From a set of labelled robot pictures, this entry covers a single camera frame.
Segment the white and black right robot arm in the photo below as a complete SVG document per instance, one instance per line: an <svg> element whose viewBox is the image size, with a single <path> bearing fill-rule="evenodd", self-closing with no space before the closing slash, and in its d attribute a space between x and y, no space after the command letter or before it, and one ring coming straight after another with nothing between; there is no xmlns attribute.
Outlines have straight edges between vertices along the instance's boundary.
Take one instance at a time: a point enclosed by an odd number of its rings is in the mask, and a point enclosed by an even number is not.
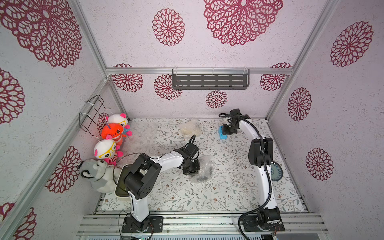
<svg viewBox="0 0 384 240"><path fill-rule="evenodd" d="M228 114L220 113L219 117L228 120L228 123L224 124L220 130L222 135L237 134L238 130L241 130L251 140L248 159L250 164L257 168L260 199L259 206L256 209L246 212L246 214L254 214L262 209L275 209L278 205L271 178L274 147L272 138L264 137L251 122L250 117L241 114L239 109L233 109Z"/></svg>

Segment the blue tape dispenser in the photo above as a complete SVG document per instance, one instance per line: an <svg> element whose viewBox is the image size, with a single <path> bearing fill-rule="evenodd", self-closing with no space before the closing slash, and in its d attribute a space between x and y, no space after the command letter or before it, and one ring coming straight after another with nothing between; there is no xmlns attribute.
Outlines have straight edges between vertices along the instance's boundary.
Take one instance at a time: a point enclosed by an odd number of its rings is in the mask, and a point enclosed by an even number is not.
<svg viewBox="0 0 384 240"><path fill-rule="evenodd" d="M219 127L219 137L221 140L226 140L228 138L227 135L224 134L223 126Z"/></svg>

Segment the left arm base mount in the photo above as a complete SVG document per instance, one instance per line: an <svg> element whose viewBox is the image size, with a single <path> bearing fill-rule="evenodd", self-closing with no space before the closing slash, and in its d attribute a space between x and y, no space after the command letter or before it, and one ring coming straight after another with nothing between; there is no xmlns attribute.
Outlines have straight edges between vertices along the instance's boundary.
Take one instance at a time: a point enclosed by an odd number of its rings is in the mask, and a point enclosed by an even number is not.
<svg viewBox="0 0 384 240"><path fill-rule="evenodd" d="M149 216L139 222L131 215L127 215L124 218L122 233L161 233L163 225L163 217Z"/></svg>

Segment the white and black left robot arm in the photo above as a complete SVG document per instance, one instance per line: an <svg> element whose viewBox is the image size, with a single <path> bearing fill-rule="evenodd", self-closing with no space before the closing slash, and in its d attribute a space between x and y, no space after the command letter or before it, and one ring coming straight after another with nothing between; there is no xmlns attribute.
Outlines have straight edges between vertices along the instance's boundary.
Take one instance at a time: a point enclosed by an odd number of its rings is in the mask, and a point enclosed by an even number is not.
<svg viewBox="0 0 384 240"><path fill-rule="evenodd" d="M200 170L199 154L199 148L193 143L187 143L157 158L140 154L130 166L128 173L120 175L119 179L123 183L124 190L132 199L131 216L136 222L142 223L150 215L148 195L153 190L160 173L178 168L183 170L184 175L197 174Z"/></svg>

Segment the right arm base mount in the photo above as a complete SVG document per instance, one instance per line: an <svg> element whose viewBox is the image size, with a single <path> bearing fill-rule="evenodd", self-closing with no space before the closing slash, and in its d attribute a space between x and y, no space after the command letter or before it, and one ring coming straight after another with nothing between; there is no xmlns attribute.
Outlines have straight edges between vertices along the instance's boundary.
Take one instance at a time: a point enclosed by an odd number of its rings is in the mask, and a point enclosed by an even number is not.
<svg viewBox="0 0 384 240"><path fill-rule="evenodd" d="M274 209L261 209L254 215L246 215L242 218L245 232L283 232L285 226L279 207Z"/></svg>

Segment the blue floral ceramic plate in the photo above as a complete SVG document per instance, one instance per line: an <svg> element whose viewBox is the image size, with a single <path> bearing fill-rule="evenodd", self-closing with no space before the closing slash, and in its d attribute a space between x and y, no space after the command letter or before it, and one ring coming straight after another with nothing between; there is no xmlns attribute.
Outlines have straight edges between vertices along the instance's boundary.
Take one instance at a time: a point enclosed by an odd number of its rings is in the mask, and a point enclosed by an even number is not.
<svg viewBox="0 0 384 240"><path fill-rule="evenodd" d="M280 181L283 178L284 171L282 167L276 163L275 161L272 161L271 163L271 180L273 182Z"/></svg>

